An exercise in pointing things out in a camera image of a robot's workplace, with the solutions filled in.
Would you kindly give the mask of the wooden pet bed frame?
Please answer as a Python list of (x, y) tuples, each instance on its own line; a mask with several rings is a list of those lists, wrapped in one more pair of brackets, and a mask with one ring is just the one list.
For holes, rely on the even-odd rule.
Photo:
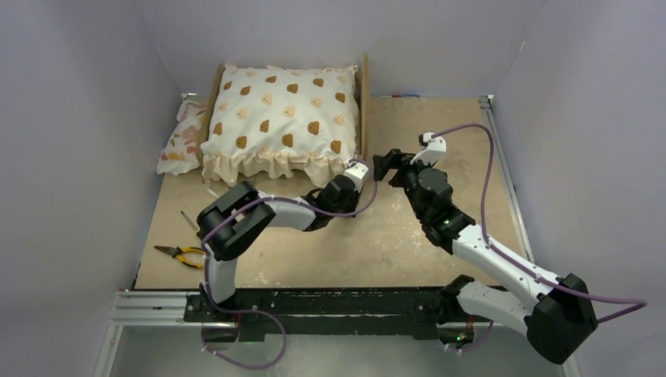
[[(218, 99), (219, 90), (221, 88), (221, 78), (227, 70), (225, 63), (221, 63), (217, 67), (217, 71), (213, 80), (213, 85), (210, 95), (207, 100), (207, 110), (203, 113), (203, 125), (199, 133), (199, 139), (196, 142), (195, 156), (199, 163), (203, 162), (203, 153), (201, 151), (201, 144), (209, 139), (210, 136), (210, 122), (214, 112), (213, 106)], [(371, 98), (371, 78), (370, 78), (370, 61), (368, 52), (363, 53), (362, 64), (357, 69), (355, 74), (355, 100), (359, 108), (359, 116), (357, 120), (357, 154), (363, 159), (367, 159), (369, 150), (369, 116), (370, 116), (370, 98)]]

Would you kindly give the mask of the bear print white cushion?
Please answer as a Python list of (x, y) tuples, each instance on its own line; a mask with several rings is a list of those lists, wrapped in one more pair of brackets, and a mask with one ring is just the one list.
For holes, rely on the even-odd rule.
[(302, 171), (324, 187), (361, 153), (358, 66), (287, 69), (226, 64), (200, 145), (203, 177), (234, 186)]

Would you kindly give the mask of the floral print small pillow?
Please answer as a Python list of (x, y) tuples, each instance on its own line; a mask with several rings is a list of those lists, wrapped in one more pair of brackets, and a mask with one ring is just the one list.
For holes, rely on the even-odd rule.
[(187, 97), (182, 101), (176, 115), (177, 125), (160, 153), (157, 174), (177, 176), (200, 167), (196, 151), (206, 109), (199, 98)]

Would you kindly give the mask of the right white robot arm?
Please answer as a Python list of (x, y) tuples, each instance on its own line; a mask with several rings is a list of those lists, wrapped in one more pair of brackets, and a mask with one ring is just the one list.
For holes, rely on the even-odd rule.
[(587, 285), (540, 268), (484, 232), (453, 202), (447, 174), (392, 149), (372, 158), (375, 181), (393, 170), (390, 186), (404, 191), (426, 238), (500, 283), (486, 286), (460, 275), (441, 289), (438, 324), (479, 316), (524, 335), (547, 361), (564, 364), (598, 327)]

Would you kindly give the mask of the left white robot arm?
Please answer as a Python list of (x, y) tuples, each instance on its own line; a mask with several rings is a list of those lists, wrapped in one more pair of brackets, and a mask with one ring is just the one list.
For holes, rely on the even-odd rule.
[(196, 218), (197, 236), (205, 253), (204, 312), (213, 320), (230, 318), (234, 310), (239, 257), (267, 228), (314, 232), (333, 218), (349, 218), (357, 208), (362, 185), (342, 174), (304, 196), (273, 196), (243, 181), (203, 209)]

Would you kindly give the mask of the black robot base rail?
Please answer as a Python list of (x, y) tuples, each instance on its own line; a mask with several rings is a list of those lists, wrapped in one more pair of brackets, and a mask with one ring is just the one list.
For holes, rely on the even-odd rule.
[(189, 295), (184, 312), (188, 323), (230, 325), (241, 342), (282, 332), (431, 340), (468, 318), (441, 287), (238, 288), (217, 306), (204, 293)]

